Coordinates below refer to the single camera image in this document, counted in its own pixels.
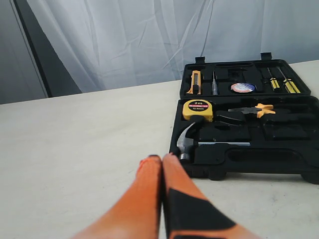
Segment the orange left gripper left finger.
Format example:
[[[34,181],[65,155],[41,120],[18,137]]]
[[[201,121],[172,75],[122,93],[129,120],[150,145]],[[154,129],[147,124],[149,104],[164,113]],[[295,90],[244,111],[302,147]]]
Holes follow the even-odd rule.
[[[116,204],[74,239],[157,239],[160,226],[161,159],[143,159],[135,180]]]

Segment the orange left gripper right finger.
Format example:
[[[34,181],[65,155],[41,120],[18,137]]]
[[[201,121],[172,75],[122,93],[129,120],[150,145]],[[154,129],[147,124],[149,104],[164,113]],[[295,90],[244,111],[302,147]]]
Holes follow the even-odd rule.
[[[175,155],[164,156],[162,165],[168,239],[259,238],[214,207],[190,179]]]

